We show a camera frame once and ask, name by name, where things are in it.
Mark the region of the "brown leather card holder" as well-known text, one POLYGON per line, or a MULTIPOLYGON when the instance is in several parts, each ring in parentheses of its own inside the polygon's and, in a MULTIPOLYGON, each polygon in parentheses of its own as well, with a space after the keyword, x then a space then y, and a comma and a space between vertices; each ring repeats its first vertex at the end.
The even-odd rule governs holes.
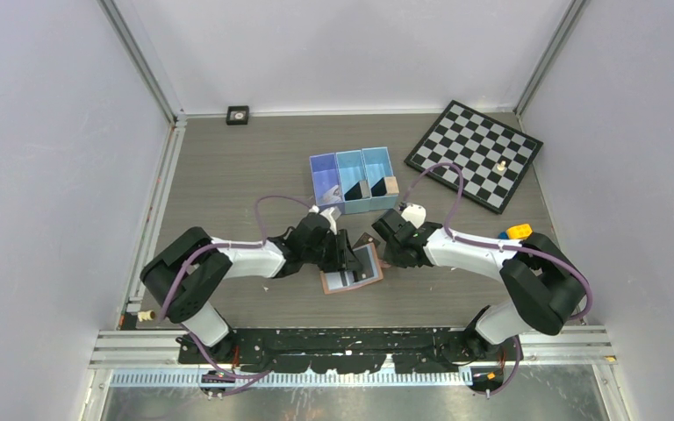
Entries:
MULTIPOLYGON (((372 244, 368 244, 366 246, 361 246, 359 248, 355 249, 355 255, 358 259, 358 261, 362 265, 362 269, 355 271, 355 272, 361 272, 361 273, 366 273, 368 275, 369 281, 367 284, 364 284, 362 287, 368 286, 372 283, 379 282, 383 280, 384 275, 383 275, 383 270, 380 265, 380 261, 376 252, 376 248, 372 244)), ((348 292, 353 289, 337 289, 336 288, 336 283, 337 283, 337 275, 339 272, 332 272, 332 273, 320 273, 320 279, 322 282, 322 288, 323 291, 326 295, 330 294, 336 294, 336 293, 341 293, 341 292, 348 292)))

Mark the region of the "black credit card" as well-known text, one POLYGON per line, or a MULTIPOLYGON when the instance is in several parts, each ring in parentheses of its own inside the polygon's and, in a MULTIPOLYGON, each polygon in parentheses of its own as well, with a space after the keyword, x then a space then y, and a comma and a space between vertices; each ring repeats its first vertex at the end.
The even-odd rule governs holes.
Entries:
POLYGON ((354 243, 353 248, 359 248, 361 246, 366 246, 368 244, 372 244, 375 246, 375 248, 379 248, 381 241, 373 237, 367 232, 364 232, 358 240, 354 243))

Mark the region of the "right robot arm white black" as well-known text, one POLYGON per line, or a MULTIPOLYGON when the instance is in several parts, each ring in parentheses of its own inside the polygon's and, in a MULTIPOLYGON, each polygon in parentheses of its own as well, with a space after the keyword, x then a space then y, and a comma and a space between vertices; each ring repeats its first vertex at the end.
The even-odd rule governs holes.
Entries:
POLYGON ((445 267, 501 282, 508 299, 482 309, 462 332, 467 351, 488 360, 501 343, 524 332, 557 335, 576 308, 589 302, 589 282, 547 236, 490 239, 447 226, 413 223, 402 212, 386 211, 372 225, 385 242, 384 260, 396 268, 445 267))

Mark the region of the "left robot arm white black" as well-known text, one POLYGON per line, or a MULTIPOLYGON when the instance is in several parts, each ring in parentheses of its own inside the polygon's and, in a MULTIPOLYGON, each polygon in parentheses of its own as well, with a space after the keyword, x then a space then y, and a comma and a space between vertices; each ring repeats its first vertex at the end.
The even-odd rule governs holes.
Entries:
POLYGON ((283 234, 262 243, 231 242, 192 227, 157 254, 140 280, 161 305, 161 318, 183 326, 210 361, 233 355, 230 326, 210 299, 224 280, 257 276, 277 279, 313 265, 324 273, 362 270, 348 234, 333 218, 310 212, 283 234))

